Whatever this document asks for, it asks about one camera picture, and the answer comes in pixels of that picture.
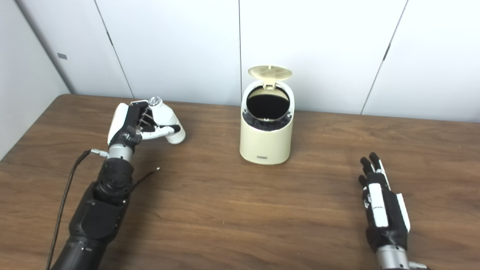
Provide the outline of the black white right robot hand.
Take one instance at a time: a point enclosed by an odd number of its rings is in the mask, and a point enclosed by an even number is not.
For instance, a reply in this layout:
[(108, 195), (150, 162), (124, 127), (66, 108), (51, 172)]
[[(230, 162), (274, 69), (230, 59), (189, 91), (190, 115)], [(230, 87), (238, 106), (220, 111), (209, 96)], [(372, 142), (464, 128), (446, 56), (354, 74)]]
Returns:
[(360, 159), (363, 174), (358, 177), (362, 186), (362, 201), (367, 218), (366, 237), (376, 252), (387, 245), (408, 249), (410, 219), (401, 193), (391, 190), (386, 170), (375, 152)]

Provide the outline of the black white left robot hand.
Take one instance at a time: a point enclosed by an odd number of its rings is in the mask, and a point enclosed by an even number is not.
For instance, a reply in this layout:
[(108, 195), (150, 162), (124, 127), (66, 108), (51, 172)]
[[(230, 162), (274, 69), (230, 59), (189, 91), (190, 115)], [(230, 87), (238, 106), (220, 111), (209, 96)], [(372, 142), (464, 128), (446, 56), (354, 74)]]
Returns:
[(160, 97), (120, 103), (108, 133), (108, 145), (125, 145), (134, 149), (142, 140), (166, 137), (170, 144), (185, 140), (186, 132), (173, 109)]

